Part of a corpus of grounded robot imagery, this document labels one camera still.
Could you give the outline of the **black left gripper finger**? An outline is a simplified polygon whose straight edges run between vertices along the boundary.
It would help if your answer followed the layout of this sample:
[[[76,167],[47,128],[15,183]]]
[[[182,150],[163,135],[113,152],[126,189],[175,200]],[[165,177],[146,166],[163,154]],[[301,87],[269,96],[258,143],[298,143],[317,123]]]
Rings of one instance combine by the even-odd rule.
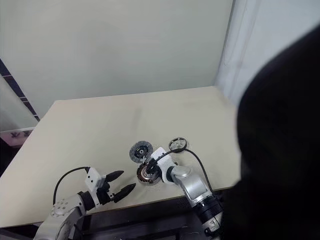
[[[129,184],[122,188],[118,193],[116,193],[113,196],[114,202],[119,202],[120,200],[124,199],[126,196],[128,196],[136,187],[136,183]]]
[[[105,176],[104,182],[110,183],[110,182],[116,180],[118,177],[120,177],[123,173],[124,173],[123,170],[116,170],[114,172],[111,172]]]

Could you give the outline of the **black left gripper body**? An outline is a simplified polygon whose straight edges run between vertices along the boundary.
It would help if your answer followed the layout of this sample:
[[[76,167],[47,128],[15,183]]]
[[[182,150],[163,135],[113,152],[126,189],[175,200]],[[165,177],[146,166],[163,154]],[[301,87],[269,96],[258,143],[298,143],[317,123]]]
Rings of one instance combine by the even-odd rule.
[[[118,199],[116,198],[115,193],[110,193],[110,184],[108,182],[104,182],[102,187],[99,187],[96,190],[96,196],[101,205],[105,205],[110,202],[117,203]]]

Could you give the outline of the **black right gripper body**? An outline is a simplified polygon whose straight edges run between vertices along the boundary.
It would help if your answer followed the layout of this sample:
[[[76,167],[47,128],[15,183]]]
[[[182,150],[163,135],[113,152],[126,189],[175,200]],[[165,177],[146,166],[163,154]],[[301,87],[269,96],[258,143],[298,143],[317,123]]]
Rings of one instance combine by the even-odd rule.
[[[161,173],[161,169],[158,166],[158,161],[155,159],[151,159],[148,162],[145,171],[148,175],[159,175]]]

